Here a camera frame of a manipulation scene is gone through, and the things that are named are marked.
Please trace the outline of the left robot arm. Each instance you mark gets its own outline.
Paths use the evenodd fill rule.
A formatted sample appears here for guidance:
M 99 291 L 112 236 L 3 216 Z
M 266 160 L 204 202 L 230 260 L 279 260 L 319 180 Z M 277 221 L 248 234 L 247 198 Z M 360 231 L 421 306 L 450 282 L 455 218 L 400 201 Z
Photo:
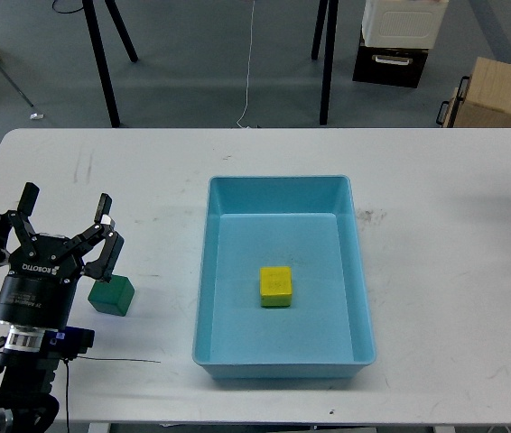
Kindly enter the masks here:
M 94 331 L 68 319 L 79 279 L 109 282 L 124 244 L 102 194 L 94 223 L 71 238 L 38 234 L 29 220 L 39 188 L 28 182 L 15 209 L 0 214 L 0 432 L 44 432 L 60 404 L 52 395 L 59 363 L 87 352 Z

